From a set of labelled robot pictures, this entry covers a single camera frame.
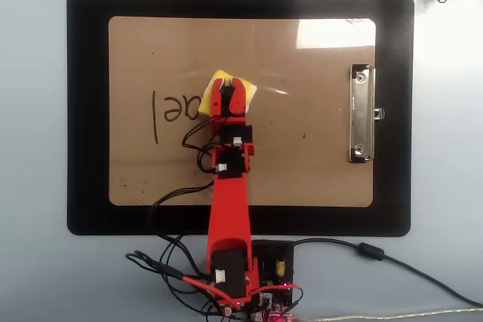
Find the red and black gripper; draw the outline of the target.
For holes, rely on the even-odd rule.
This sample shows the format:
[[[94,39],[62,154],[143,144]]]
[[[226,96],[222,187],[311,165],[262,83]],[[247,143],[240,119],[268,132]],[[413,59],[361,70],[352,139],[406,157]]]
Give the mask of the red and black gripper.
[[[215,141],[214,146],[242,147],[254,143],[253,128],[246,123],[246,90],[240,78],[233,78],[228,87],[228,111],[223,115],[225,81],[216,78],[211,88],[209,124]]]

